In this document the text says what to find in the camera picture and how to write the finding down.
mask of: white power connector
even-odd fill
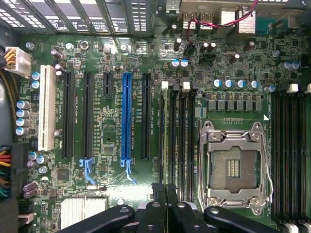
[[[30,76],[31,74],[31,55],[21,50],[19,47],[5,47],[5,51],[16,50],[15,69],[5,69],[20,76]]]

